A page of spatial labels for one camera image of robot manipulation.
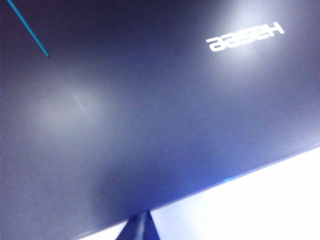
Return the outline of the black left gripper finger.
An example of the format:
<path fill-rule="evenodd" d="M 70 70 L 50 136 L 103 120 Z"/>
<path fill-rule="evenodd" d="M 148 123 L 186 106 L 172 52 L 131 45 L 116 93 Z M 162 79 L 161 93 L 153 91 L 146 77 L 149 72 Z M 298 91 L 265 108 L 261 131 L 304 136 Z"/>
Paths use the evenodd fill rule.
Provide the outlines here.
<path fill-rule="evenodd" d="M 160 240 L 151 212 L 130 217 L 116 240 Z"/>

